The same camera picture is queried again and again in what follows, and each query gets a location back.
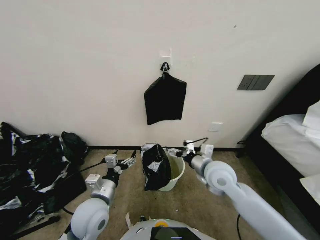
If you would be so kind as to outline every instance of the white bucket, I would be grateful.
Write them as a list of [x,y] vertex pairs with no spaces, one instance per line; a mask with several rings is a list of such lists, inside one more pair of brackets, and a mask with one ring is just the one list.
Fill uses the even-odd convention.
[[184,160],[182,158],[175,158],[169,155],[167,155],[167,157],[171,167],[171,180],[166,186],[159,189],[162,192],[170,191],[176,185],[178,179],[184,173],[185,168]]

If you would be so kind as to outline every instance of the pillow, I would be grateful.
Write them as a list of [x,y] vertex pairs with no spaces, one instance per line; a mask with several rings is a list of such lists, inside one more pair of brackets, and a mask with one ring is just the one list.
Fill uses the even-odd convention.
[[320,131],[320,101],[308,108],[302,125]]

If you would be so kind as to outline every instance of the floor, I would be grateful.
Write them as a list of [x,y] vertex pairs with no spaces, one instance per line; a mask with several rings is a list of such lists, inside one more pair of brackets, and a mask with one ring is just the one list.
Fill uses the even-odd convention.
[[[82,168],[101,161],[102,157],[113,150],[92,150]],[[130,150],[120,150],[118,159],[125,159],[131,155]],[[234,152],[214,152],[214,160],[228,163],[236,172],[238,182],[243,182],[252,187],[277,211],[283,213],[277,193],[269,185],[263,175],[248,157],[238,159]],[[104,175],[103,166],[94,167],[83,172],[86,178],[89,174]],[[216,196],[207,191],[206,187],[197,180],[195,172],[186,165],[183,176],[176,186],[169,192],[144,191],[145,177],[142,173],[141,157],[137,154],[134,166],[125,170],[116,188],[114,201],[110,207],[109,222],[105,230],[98,237],[99,240],[118,240],[128,230],[125,215],[130,214],[133,224],[139,221],[140,215],[147,218],[169,218],[184,222],[191,227],[217,239],[238,239],[236,229],[237,212],[231,200],[226,196]],[[90,197],[87,190],[72,202],[66,209],[74,211],[77,206]],[[60,211],[61,220],[49,225],[21,239],[46,239],[56,240],[68,226],[71,215]],[[240,218],[239,229],[242,239],[262,239],[243,219]]]

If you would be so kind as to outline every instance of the display screen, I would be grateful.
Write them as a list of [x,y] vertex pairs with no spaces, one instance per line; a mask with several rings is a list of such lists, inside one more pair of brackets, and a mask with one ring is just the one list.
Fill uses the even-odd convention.
[[201,240],[188,228],[153,227],[150,240]]

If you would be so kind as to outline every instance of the light switch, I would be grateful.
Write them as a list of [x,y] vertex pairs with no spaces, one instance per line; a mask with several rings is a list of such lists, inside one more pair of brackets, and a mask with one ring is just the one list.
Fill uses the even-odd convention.
[[265,90],[273,77],[274,75],[260,75],[252,90]]

